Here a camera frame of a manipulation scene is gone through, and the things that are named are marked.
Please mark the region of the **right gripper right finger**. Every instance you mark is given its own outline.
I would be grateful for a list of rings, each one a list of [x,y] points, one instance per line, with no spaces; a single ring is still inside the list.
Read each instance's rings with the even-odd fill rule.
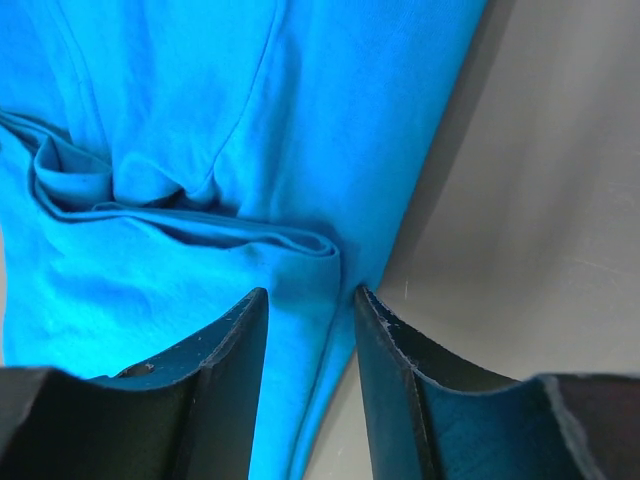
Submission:
[[[635,479],[639,379],[486,370],[355,295],[357,355],[377,479]]]

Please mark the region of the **blue t-shirt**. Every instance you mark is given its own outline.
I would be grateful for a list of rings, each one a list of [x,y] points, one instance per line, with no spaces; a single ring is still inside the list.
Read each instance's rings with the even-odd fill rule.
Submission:
[[[249,475],[299,479],[481,1],[5,1],[3,357],[113,375],[270,301]]]

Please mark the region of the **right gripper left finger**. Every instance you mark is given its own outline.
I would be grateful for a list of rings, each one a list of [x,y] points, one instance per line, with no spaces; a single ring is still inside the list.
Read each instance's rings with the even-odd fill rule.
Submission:
[[[1,372],[5,479],[244,479],[268,330],[250,291],[220,319],[116,376]]]

